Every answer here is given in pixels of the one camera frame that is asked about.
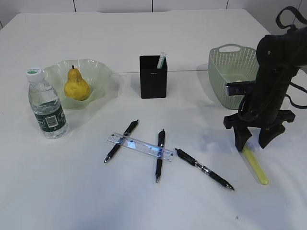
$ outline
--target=plastic bottle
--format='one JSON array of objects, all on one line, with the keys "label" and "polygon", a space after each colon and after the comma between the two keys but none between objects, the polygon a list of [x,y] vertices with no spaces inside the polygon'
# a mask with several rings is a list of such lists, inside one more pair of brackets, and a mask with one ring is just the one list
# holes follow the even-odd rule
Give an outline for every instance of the plastic bottle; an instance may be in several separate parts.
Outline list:
[{"label": "plastic bottle", "polygon": [[26,76],[29,86],[29,103],[47,138],[60,138],[68,130],[67,121],[57,92],[45,80],[42,69],[28,69]]}]

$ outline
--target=black pen holder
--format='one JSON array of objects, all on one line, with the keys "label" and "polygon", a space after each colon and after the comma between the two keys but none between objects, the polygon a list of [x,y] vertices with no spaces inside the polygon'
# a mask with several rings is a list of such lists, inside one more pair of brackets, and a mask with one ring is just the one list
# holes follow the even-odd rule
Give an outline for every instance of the black pen holder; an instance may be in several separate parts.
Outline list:
[{"label": "black pen holder", "polygon": [[140,56],[141,98],[166,98],[167,62],[157,69],[159,55]]}]

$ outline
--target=pear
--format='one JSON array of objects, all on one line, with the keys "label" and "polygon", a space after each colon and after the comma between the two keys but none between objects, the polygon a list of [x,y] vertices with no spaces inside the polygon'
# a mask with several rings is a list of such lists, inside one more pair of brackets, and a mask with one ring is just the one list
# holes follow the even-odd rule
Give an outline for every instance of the pear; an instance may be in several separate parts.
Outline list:
[{"label": "pear", "polygon": [[78,69],[72,66],[68,72],[68,80],[64,87],[64,92],[67,97],[73,98],[78,101],[87,99],[91,93],[90,86],[82,78]]}]

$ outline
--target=ruler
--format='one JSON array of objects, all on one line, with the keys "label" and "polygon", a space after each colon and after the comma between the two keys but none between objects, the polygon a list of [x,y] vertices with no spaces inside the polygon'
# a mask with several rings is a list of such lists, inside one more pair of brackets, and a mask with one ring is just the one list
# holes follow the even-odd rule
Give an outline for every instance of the ruler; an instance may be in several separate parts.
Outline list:
[{"label": "ruler", "polygon": [[118,133],[112,133],[108,138],[108,141],[114,144],[119,144],[123,147],[126,147],[131,150],[135,150],[138,152],[142,152],[145,154],[149,154],[155,157],[161,157],[163,155],[163,159],[171,162],[174,158],[175,152],[167,149],[162,149],[158,146],[136,140],[130,137],[126,137],[124,135]]}]

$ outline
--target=green plastic basket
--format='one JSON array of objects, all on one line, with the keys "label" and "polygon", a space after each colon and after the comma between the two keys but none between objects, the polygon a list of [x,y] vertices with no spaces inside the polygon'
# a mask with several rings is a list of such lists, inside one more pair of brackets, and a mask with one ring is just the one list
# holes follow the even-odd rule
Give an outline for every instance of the green plastic basket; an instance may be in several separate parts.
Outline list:
[{"label": "green plastic basket", "polygon": [[[223,52],[221,48],[235,46],[239,51]],[[238,109],[241,95],[228,96],[226,84],[236,81],[254,81],[258,71],[256,50],[250,47],[227,44],[210,50],[209,79],[212,88],[223,106]]]}]

